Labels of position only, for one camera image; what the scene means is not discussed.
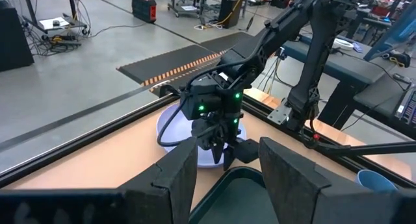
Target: black cable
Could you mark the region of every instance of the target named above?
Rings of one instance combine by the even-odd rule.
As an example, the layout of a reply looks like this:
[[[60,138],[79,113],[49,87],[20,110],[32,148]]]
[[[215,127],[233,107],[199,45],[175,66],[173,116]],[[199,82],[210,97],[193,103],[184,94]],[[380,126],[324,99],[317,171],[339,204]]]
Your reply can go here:
[[[101,29],[99,32],[95,33],[95,35],[86,36],[85,38],[94,38],[94,37],[98,36],[100,33],[105,32],[109,29],[117,29],[117,28],[122,28],[122,27],[127,27],[127,28],[134,29],[134,28],[137,28],[137,27],[145,26],[145,25],[147,25],[147,23],[143,23],[141,25],[133,25],[133,26],[129,26],[129,25],[110,26],[110,27],[107,27],[105,29]]]
[[[359,58],[359,57],[357,57],[357,56],[354,56],[354,55],[349,55],[349,54],[347,54],[347,53],[343,53],[343,55],[346,55],[346,56],[350,56],[350,57],[352,57],[352,58],[356,58],[356,59],[359,59],[359,60],[362,60],[362,61],[365,61],[364,59],[362,59],[362,58]],[[391,75],[390,75],[390,73],[385,69],[385,68],[383,68],[382,66],[380,66],[380,65],[378,65],[378,64],[375,64],[374,62],[370,62],[370,61],[366,61],[366,62],[368,62],[368,63],[371,63],[372,65],[375,65],[375,66],[377,66],[378,68],[380,68],[380,69],[382,69],[383,71],[384,71],[384,73],[386,73],[389,77],[390,77],[390,79],[392,80],[392,81],[395,81],[396,83],[397,83],[397,85],[403,90],[403,91],[405,91],[406,89],[405,88],[403,88],[402,87],[402,85],[398,82],[398,81],[396,81]]]
[[[270,32],[270,30],[266,30],[265,33],[260,37],[259,42],[257,43],[255,49],[253,50],[253,52],[250,54],[249,57],[247,57],[247,58],[245,58],[241,61],[238,61],[238,62],[230,62],[230,63],[227,63],[227,64],[222,64],[222,65],[219,65],[219,66],[215,66],[211,69],[205,70],[203,72],[200,72],[199,74],[193,76],[187,82],[186,90],[190,90],[190,86],[191,86],[192,82],[195,81],[197,78],[203,76],[203,75],[206,75],[206,74],[208,74],[210,72],[213,72],[213,71],[217,71],[217,70],[222,69],[222,68],[227,68],[227,67],[230,67],[230,66],[240,65],[240,64],[243,64],[245,62],[250,61],[257,54],[258,50],[260,49],[261,45],[263,44],[263,40],[266,38],[266,36],[268,35],[269,32]]]
[[[376,31],[372,34],[371,41],[369,42],[369,45],[374,46],[374,44],[371,44],[371,43],[373,41],[374,41],[374,43],[376,43],[375,39],[376,39],[377,34],[378,34],[378,28],[376,28]]]
[[[84,8],[84,10],[85,10],[85,13],[86,13],[86,18],[88,19],[88,28],[89,28],[89,29],[91,29],[91,19],[90,19],[90,14],[88,13],[88,11],[87,11],[87,9],[86,9],[86,7],[85,7],[84,3],[83,3],[81,0],[79,0],[79,2],[80,2],[80,4],[83,6],[83,8]]]
[[[248,32],[250,30],[250,27],[252,27],[252,24],[253,24],[253,21],[254,21],[254,17],[257,15],[257,10],[259,10],[259,6],[260,5],[257,5],[256,6],[255,11],[253,13],[253,16],[248,21],[246,28],[245,29],[239,29],[240,31],[246,31],[246,32]]]
[[[173,146],[178,146],[180,143],[184,142],[186,139],[184,140],[180,140],[177,142],[162,142],[162,136],[165,132],[165,130],[168,128],[168,126],[170,125],[170,123],[172,122],[172,120],[174,120],[174,118],[176,117],[177,113],[179,113],[179,111],[182,109],[183,105],[186,102],[186,98],[184,100],[181,101],[181,103],[179,104],[179,106],[175,109],[174,113],[169,117],[168,121],[166,121],[166,123],[164,123],[159,135],[157,136],[157,143],[160,146],[163,147],[173,147]],[[213,125],[208,127],[207,129],[205,129],[203,132],[199,133],[199,135],[197,135],[197,138],[200,138],[206,134],[208,134],[209,132],[215,130],[217,128],[218,125]]]
[[[267,77],[270,77],[270,76],[273,76],[273,72],[274,72],[274,69],[273,69],[273,65],[278,61],[278,57],[275,59],[275,61],[272,63],[272,65],[269,67],[269,69],[268,69],[268,71],[266,72],[266,75],[263,77],[263,79],[260,81],[260,83],[259,83],[259,88],[260,88],[260,86],[261,86],[261,84],[263,83],[263,81],[265,81],[265,79],[267,78]]]
[[[293,88],[294,86],[292,85],[292,84],[289,84],[289,83],[287,83],[287,82],[285,82],[285,81],[283,81],[280,77],[279,77],[279,75],[278,75],[278,68],[279,68],[279,63],[276,63],[276,68],[275,68],[275,76],[276,76],[276,78],[277,78],[277,80],[280,82],[280,83],[282,83],[282,84],[284,84],[284,85],[286,85],[286,86],[288,86],[288,87],[290,87],[290,88]]]
[[[366,112],[364,112],[362,115],[360,115],[360,117],[358,117],[353,123],[349,124],[349,126],[343,128],[341,131],[345,131],[346,129],[349,129],[350,127],[354,126],[361,118],[363,118],[364,116],[366,116],[369,112],[373,111],[375,108],[379,107],[380,105],[386,103],[387,101],[390,101],[392,98],[396,97],[397,94],[392,95],[391,97],[389,97],[388,99],[382,101],[381,103],[378,103],[377,105],[373,106],[372,108],[368,109]]]

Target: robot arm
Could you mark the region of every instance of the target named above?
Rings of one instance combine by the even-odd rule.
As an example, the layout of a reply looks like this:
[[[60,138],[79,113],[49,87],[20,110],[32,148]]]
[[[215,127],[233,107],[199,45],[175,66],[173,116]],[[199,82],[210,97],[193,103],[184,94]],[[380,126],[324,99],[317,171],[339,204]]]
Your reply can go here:
[[[250,61],[230,68],[223,69],[223,72],[231,79],[236,79],[249,69],[255,68],[255,75],[247,77],[247,83],[251,83],[264,70],[267,58],[277,51],[287,40],[297,36],[300,29],[308,22],[311,22],[313,39],[308,51],[303,72],[299,83],[293,87],[289,96],[283,102],[285,116],[282,116],[281,123],[286,122],[293,131],[300,131],[305,120],[317,116],[317,103],[319,92],[317,85],[322,75],[324,65],[328,59],[330,48],[335,37],[348,27],[349,20],[344,17],[345,13],[352,10],[354,0],[295,0],[290,8],[278,16],[272,22],[266,22],[266,28],[257,36],[247,42],[237,44],[228,51],[220,61],[220,64],[227,64],[249,56],[255,45],[264,33],[265,39],[256,56]]]
[[[242,92],[251,88],[269,56],[297,36],[309,21],[313,29],[311,47],[299,83],[281,105],[282,112],[286,113],[281,123],[299,132],[307,119],[318,114],[317,84],[336,35],[348,26],[344,15],[354,6],[354,0],[294,0],[276,19],[267,21],[255,37],[225,53],[215,68],[189,80],[181,92],[180,108],[188,120],[194,120],[192,135],[198,138],[198,145],[211,150],[216,163],[225,143],[228,147],[224,149],[224,169],[234,158],[249,163],[258,157],[258,147],[250,147],[252,142],[237,137],[242,118]],[[160,138],[158,142],[162,146],[172,146],[172,143],[161,143]]]

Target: wire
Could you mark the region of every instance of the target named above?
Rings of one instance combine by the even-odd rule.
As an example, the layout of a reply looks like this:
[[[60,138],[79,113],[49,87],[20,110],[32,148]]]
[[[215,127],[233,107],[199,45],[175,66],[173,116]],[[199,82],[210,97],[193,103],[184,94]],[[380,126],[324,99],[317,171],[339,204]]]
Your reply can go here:
[[[169,124],[172,122],[172,120],[174,120],[174,118],[176,117],[177,113],[179,113],[179,111],[182,109],[183,105],[185,104],[187,98],[185,98],[183,101],[181,101],[181,103],[179,104],[179,106],[176,108],[176,110],[174,111],[174,113],[168,118],[168,121],[166,121],[166,123],[163,125],[159,135],[157,135],[157,143],[161,146],[164,147],[171,147],[171,146],[177,146],[179,145],[183,140],[178,141],[178,142],[162,142],[162,136],[165,132],[165,130],[168,128]]]
[[[270,78],[272,78],[272,77],[274,77],[274,70],[276,69],[276,67],[274,66],[274,68],[273,68],[273,65],[275,64],[275,63],[277,63],[277,61],[279,60],[279,58],[277,57],[276,59],[275,59],[275,61],[273,62],[273,64],[270,66],[270,70],[271,70],[271,73],[270,73],[270,75],[268,76],[268,78],[267,78],[267,80],[266,80],[266,83],[265,83],[265,87],[263,88],[263,92],[266,90],[266,87],[267,87],[267,84],[268,84],[268,81],[270,80]]]
[[[231,12],[228,14],[228,16],[225,17],[222,21],[217,22],[217,23],[209,23],[207,25],[197,25],[197,26],[194,26],[194,29],[196,29],[196,30],[205,30],[205,29],[210,29],[210,28],[213,28],[213,27],[216,27],[217,29],[222,29],[223,27],[222,27],[221,24],[225,23],[233,15],[235,9],[237,9],[237,7],[240,5],[241,1],[242,0],[237,0],[237,2],[235,3],[235,5],[233,7],[233,10],[231,10]]]
[[[354,126],[360,119],[362,119],[364,116],[366,116],[369,112],[373,111],[375,108],[379,107],[380,105],[390,101],[392,98],[396,97],[397,94],[392,95],[391,97],[387,98],[386,100],[382,101],[381,103],[378,103],[377,105],[373,106],[372,108],[368,109],[366,112],[364,112],[360,117],[358,117],[353,123],[349,124],[347,127],[343,128],[341,131],[345,131],[346,129],[349,129],[350,127]]]
[[[272,93],[272,89],[273,89],[273,83],[274,83],[274,77],[272,79],[272,84],[270,85],[270,87],[267,90],[267,94],[270,95]]]
[[[270,30],[266,30],[265,33],[260,37],[259,42],[255,46],[253,52],[250,54],[249,57],[247,57],[247,58],[245,58],[241,61],[238,61],[238,62],[230,62],[230,63],[227,63],[227,64],[221,64],[219,66],[215,66],[211,69],[207,69],[203,72],[200,72],[199,74],[197,74],[194,77],[192,77],[191,79],[189,79],[189,81],[187,82],[187,85],[186,85],[186,90],[190,90],[190,86],[191,86],[192,82],[195,81],[197,78],[203,76],[203,75],[206,75],[206,74],[208,74],[210,72],[213,72],[213,71],[217,71],[219,69],[227,68],[227,67],[230,67],[230,66],[237,66],[237,65],[240,65],[240,64],[243,64],[245,62],[250,61],[257,54],[258,50],[260,49],[261,45],[263,44],[264,39],[269,34],[269,32],[270,32]]]
[[[137,27],[145,26],[145,25],[147,25],[147,23],[142,23],[140,25],[133,25],[133,26],[129,26],[129,25],[110,26],[110,27],[107,27],[105,29],[101,29],[100,31],[98,31],[97,33],[95,33],[92,36],[87,36],[86,38],[94,38],[94,37],[98,36],[99,34],[105,32],[109,29],[117,29],[117,28],[123,28],[123,27],[134,29],[134,28],[137,28]]]
[[[284,85],[286,85],[286,86],[288,86],[288,87],[290,87],[290,88],[293,88],[294,86],[292,85],[292,84],[289,84],[289,83],[287,83],[287,82],[285,82],[285,81],[283,81],[280,77],[279,77],[279,75],[278,75],[278,68],[279,68],[279,65],[280,65],[280,61],[278,62],[278,63],[276,63],[276,68],[275,68],[275,72],[274,72],[274,74],[275,74],[275,76],[276,76],[276,78],[277,78],[277,80],[279,81],[279,82],[281,82],[282,84],[284,84]]]
[[[275,61],[272,63],[272,65],[270,65],[270,67],[269,67],[269,69],[267,70],[267,72],[266,72],[266,75],[263,77],[263,79],[260,81],[260,83],[259,83],[259,85],[257,86],[258,88],[260,88],[260,86],[261,86],[261,84],[263,83],[263,81],[265,81],[265,79],[267,78],[267,77],[269,77],[269,76],[271,76],[271,75],[273,75],[273,69],[272,69],[272,66],[277,62],[277,60],[278,60],[278,58],[277,59],[275,59]]]
[[[181,100],[181,103],[179,104],[179,106],[175,109],[174,113],[169,117],[168,121],[166,121],[166,123],[164,123],[159,135],[157,136],[157,143],[163,147],[173,147],[173,146],[178,146],[180,143],[184,142],[186,139],[184,140],[180,140],[177,142],[162,142],[162,136],[165,132],[165,130],[168,128],[168,126],[170,125],[170,123],[174,120],[174,118],[177,116],[177,114],[179,113],[179,111],[182,109],[183,105],[185,104],[187,98],[185,98],[184,100]],[[219,125],[213,125],[210,126],[208,128],[206,128],[203,132],[199,133],[196,137],[200,138],[202,136],[205,136],[206,134],[210,133],[211,131],[215,130]]]
[[[364,59],[362,59],[362,58],[360,58],[360,57],[357,57],[357,56],[354,56],[354,55],[349,55],[349,54],[347,54],[347,53],[343,53],[343,55],[346,55],[346,56],[350,56],[350,57],[352,57],[352,58],[356,58],[356,59],[359,59],[359,60],[362,60],[362,61],[365,61]],[[370,61],[366,61],[366,62],[369,62],[369,63],[371,63],[372,65],[375,65],[375,66],[377,66],[378,68],[380,68],[380,69],[382,69],[383,71],[384,71],[384,73],[386,73],[389,77],[390,77],[390,79],[392,80],[392,81],[395,81],[396,83],[397,83],[397,85],[403,90],[403,91],[405,91],[406,89],[405,88],[403,88],[402,87],[402,85],[398,82],[398,81],[396,81],[391,75],[390,75],[390,73],[385,69],[385,68],[383,68],[382,66],[380,66],[380,65],[378,65],[378,64],[376,64],[376,63],[374,63],[374,62],[370,62]]]

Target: wooden table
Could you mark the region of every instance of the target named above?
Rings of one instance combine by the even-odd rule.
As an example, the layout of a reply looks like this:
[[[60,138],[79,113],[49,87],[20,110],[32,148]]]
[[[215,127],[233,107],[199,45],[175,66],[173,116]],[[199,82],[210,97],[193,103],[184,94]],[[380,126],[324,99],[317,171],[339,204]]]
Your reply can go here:
[[[248,90],[248,95],[269,106],[277,106],[279,101],[258,90]],[[38,171],[10,184],[6,189],[53,189],[53,188],[116,188],[135,177],[162,158],[166,151],[157,145],[156,122],[166,107],[114,131],[106,137],[79,149],[78,151],[39,169]],[[322,167],[345,178],[354,180],[356,174],[342,167],[322,154],[307,149],[301,142],[271,127],[249,113],[244,113],[242,122],[247,137],[258,141],[267,136]],[[343,140],[342,143],[358,141],[333,128],[318,124],[317,129],[330,138]],[[394,158],[376,157],[380,163],[390,165],[397,173],[409,177],[410,168]],[[235,166],[251,166],[260,170],[259,161],[243,164],[235,161]],[[192,207],[212,188],[224,172],[222,168],[198,169]]]
[[[256,88],[252,88],[244,91],[245,94],[253,97],[254,99],[261,101],[262,103],[268,105],[271,108],[277,108],[280,105],[280,100],[264,93]],[[313,121],[313,126],[315,130],[322,135],[330,138],[333,141],[340,143],[341,145],[351,145],[359,146],[365,145],[365,143],[355,139],[354,137],[341,132],[338,129],[335,129],[319,120]],[[367,155],[365,156],[372,161],[378,163],[379,165],[394,171],[395,173],[402,175],[404,178],[411,180],[411,168],[408,164],[398,159],[393,158],[388,155]]]

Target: gray floor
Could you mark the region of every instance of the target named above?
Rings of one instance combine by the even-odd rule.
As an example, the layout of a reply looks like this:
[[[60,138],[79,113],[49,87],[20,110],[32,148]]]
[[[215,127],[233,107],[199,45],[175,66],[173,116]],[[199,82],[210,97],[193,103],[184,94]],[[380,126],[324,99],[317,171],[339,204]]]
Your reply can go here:
[[[23,0],[11,1],[21,14],[28,16]],[[84,40],[76,51],[51,57],[36,56],[36,63],[30,67],[0,73],[0,142],[137,90],[140,86],[116,71],[117,67],[180,49],[194,42],[201,43],[235,33],[246,27],[256,11],[255,7],[249,7],[246,17],[240,19],[239,24],[232,29],[197,31],[194,29],[199,23],[196,18],[176,18],[167,10],[169,0],[156,2],[156,25],[110,29],[99,36]],[[92,34],[110,26],[143,24],[131,15],[131,0],[83,0],[83,3],[91,18]],[[38,19],[54,18],[62,12],[70,11],[68,0],[37,0],[37,4],[36,0],[32,0],[32,4],[37,5]],[[259,32],[264,20],[276,17],[279,11],[277,8],[260,6],[248,33]],[[272,61],[269,61],[265,74],[271,65]],[[302,63],[288,58],[280,64],[279,76],[285,82],[295,84],[302,66]],[[263,78],[264,75],[261,75],[253,85],[258,86]],[[322,76],[319,89],[323,99],[329,98],[337,83],[337,80],[327,75]],[[289,87],[274,81],[271,93],[283,98],[289,93]],[[148,91],[140,92],[108,108],[31,138],[17,147],[3,150],[0,153],[0,171],[156,99]],[[347,124],[354,122],[360,115],[359,112],[354,113]],[[359,120],[345,132],[365,143],[408,140],[368,117]],[[413,177],[416,178],[416,163],[412,160],[414,156],[396,156],[413,165]]]

